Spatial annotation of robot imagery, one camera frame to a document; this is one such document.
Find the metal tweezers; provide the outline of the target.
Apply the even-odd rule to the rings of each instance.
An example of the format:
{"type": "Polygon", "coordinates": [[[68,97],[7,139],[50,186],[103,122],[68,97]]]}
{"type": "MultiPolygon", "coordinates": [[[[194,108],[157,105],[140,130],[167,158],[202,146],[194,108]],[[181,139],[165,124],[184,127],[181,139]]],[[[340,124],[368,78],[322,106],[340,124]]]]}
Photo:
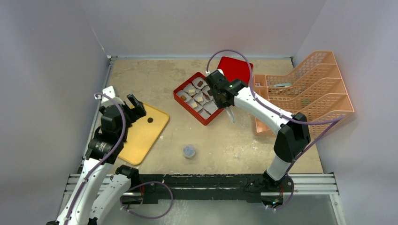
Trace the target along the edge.
{"type": "Polygon", "coordinates": [[[225,108],[226,113],[228,114],[232,123],[235,123],[235,115],[230,107],[225,108]]]}

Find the red box lid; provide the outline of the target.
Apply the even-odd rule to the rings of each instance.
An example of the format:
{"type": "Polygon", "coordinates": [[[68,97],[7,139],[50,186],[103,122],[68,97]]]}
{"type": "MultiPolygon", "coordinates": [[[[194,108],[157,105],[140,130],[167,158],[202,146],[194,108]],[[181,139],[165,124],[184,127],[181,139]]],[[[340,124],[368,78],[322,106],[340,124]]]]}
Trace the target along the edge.
{"type": "Polygon", "coordinates": [[[229,82],[239,79],[247,85],[250,84],[251,75],[246,61],[223,56],[217,68],[223,71],[229,82]]]}

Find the red compartment box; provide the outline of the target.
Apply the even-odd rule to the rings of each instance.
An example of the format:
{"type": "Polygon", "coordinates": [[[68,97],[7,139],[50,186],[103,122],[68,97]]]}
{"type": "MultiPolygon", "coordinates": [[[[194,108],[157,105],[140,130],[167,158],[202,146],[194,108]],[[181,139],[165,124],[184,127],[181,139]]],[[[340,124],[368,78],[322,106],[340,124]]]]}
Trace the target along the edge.
{"type": "Polygon", "coordinates": [[[216,106],[204,79],[202,73],[195,73],[173,91],[173,96],[175,101],[206,126],[222,112],[222,109],[216,106]]]}

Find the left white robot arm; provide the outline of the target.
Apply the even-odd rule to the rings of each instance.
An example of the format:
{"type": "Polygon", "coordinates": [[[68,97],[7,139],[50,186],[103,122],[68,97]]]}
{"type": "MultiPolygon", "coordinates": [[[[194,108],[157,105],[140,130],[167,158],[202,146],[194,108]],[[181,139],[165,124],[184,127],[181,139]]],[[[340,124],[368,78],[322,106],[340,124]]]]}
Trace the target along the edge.
{"type": "Polygon", "coordinates": [[[126,191],[139,188],[139,171],[127,165],[118,167],[110,183],[100,192],[108,172],[127,141],[128,129],[146,116],[144,104],[133,94],[127,95],[132,103],[117,102],[115,97],[97,93],[95,97],[112,104],[101,106],[101,125],[89,141],[83,169],[72,195],[60,215],[50,225],[101,225],[113,205],[126,191]]]}

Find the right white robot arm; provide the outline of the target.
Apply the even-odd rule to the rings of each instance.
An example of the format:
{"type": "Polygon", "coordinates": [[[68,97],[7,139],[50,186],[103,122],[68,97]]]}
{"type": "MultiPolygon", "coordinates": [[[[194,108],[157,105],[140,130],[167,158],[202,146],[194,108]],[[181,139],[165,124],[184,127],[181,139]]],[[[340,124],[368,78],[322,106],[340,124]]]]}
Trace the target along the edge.
{"type": "Polygon", "coordinates": [[[229,82],[220,69],[207,73],[205,81],[219,109],[234,106],[245,110],[276,135],[275,157],[263,174],[265,188],[276,190],[295,158],[311,141],[306,116],[302,113],[292,114],[275,106],[257,96],[239,79],[229,82]]]}

